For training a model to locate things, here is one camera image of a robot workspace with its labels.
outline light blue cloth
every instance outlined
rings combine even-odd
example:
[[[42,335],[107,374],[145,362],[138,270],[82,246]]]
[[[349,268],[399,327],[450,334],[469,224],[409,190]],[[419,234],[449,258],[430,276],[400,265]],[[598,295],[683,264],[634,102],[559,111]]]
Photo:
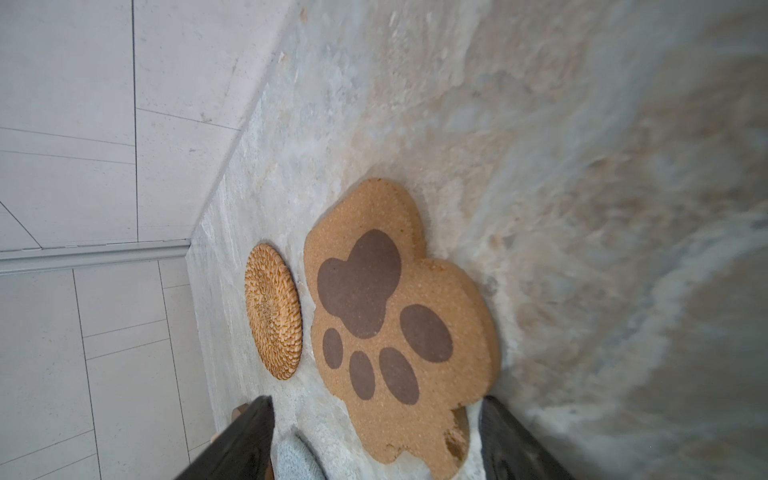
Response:
[[[315,455],[296,435],[288,435],[272,452],[275,480],[326,480]]]

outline gray metal strip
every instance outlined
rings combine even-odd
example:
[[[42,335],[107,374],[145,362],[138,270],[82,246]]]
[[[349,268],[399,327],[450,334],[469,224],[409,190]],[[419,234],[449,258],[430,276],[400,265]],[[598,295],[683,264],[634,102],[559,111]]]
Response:
[[[0,252],[0,275],[183,257],[189,240]]]

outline round wicker coaster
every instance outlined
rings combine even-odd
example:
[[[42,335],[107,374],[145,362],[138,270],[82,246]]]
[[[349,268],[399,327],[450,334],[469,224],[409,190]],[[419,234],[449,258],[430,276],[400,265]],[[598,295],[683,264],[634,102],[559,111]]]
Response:
[[[289,379],[301,357],[301,308],[288,267],[266,243],[248,256],[245,304],[264,366],[275,378]]]

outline black pointed object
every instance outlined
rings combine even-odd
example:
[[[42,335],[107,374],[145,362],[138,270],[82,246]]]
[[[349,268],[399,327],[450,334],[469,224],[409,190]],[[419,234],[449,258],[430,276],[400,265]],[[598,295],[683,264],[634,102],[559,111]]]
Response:
[[[488,480],[574,480],[502,403],[491,396],[483,399],[479,429]]]
[[[264,480],[274,429],[272,397],[260,396],[176,480]]]

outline brown paw print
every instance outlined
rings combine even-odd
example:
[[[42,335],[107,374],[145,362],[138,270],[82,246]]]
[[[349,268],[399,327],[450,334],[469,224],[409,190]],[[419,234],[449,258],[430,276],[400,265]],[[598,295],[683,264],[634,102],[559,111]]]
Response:
[[[498,373],[498,340],[474,283],[425,257],[406,190],[364,181],[306,238],[311,337],[326,387],[371,456],[391,463],[408,450],[450,478],[468,451],[464,406]]]

